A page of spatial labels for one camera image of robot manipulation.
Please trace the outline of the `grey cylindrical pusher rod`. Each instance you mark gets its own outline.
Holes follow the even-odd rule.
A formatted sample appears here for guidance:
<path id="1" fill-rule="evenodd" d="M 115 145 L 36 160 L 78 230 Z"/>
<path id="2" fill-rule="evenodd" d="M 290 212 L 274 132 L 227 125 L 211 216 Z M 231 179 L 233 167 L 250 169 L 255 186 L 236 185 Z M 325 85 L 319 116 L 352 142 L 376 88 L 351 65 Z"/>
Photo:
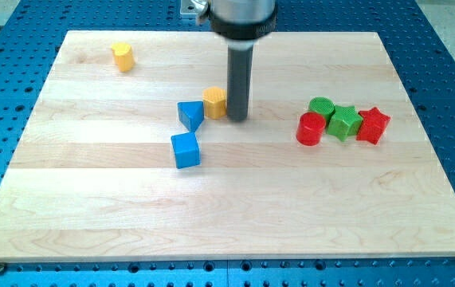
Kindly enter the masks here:
<path id="1" fill-rule="evenodd" d="M 228 48 L 226 114 L 234 122 L 247 119 L 253 47 Z"/>

